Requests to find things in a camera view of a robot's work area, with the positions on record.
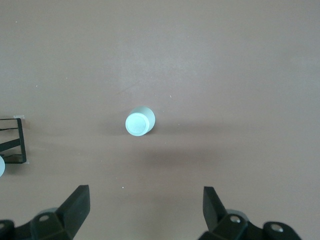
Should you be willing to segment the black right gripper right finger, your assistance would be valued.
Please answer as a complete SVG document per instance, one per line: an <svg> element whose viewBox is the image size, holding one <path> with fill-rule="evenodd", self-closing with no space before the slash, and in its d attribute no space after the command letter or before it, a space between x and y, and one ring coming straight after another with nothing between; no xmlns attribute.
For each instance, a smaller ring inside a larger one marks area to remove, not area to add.
<svg viewBox="0 0 320 240"><path fill-rule="evenodd" d="M289 225L265 222L262 228L252 224L241 211L226 209L211 186L203 188L202 212L208 231L201 240L299 240L300 236Z"/></svg>

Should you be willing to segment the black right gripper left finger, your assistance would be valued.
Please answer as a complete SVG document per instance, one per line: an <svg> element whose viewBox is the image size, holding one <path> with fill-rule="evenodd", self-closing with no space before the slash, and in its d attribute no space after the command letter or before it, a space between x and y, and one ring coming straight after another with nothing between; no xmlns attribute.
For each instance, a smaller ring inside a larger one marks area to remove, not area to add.
<svg viewBox="0 0 320 240"><path fill-rule="evenodd" d="M90 189L78 186L58 207L41 211L29 222L15 226L10 219L0 221L2 240L72 240L90 212Z"/></svg>

